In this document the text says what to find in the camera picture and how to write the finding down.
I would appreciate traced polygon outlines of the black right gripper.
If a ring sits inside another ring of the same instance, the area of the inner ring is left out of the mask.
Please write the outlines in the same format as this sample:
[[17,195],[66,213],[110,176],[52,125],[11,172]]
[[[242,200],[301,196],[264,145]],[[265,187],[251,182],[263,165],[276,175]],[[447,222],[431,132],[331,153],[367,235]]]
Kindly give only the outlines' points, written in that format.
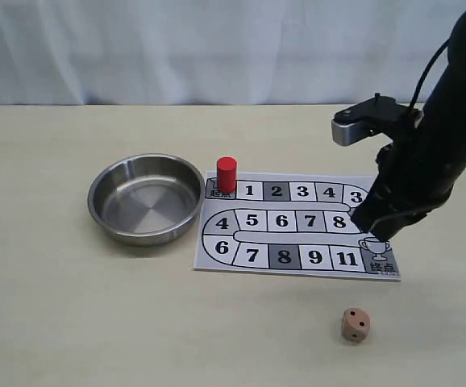
[[412,212],[432,206],[449,194],[466,169],[466,133],[419,135],[393,143],[377,154],[378,177],[369,195],[353,211],[363,233],[390,241],[404,227],[425,218]]

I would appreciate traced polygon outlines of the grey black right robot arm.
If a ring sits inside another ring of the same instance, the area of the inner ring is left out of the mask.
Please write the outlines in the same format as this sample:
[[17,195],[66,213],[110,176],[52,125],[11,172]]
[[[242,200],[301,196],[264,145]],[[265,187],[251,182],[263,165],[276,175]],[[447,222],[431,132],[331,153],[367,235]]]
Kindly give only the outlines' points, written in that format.
[[391,140],[352,221],[380,241],[424,219],[450,197],[466,169],[466,11],[447,41],[447,67],[415,122],[407,113],[382,127]]

